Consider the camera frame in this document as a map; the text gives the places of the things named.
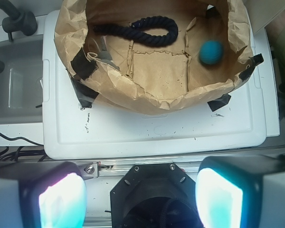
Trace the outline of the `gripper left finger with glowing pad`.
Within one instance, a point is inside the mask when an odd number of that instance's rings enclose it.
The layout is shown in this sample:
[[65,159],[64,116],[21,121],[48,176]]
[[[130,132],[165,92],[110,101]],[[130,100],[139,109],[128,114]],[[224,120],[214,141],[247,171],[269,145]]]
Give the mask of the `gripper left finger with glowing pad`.
[[70,161],[0,161],[0,228],[81,228],[86,184]]

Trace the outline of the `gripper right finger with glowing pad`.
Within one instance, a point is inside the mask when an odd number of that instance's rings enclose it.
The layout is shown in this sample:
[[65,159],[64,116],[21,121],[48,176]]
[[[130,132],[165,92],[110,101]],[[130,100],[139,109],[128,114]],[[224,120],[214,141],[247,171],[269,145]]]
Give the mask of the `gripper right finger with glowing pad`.
[[285,228],[285,154],[209,156],[195,198],[206,228]]

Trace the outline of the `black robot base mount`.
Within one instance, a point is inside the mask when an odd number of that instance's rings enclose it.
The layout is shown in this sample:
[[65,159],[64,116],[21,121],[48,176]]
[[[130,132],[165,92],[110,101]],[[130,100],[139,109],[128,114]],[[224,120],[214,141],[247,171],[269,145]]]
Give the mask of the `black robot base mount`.
[[133,166],[110,192],[114,228],[202,228],[196,182],[175,163]]

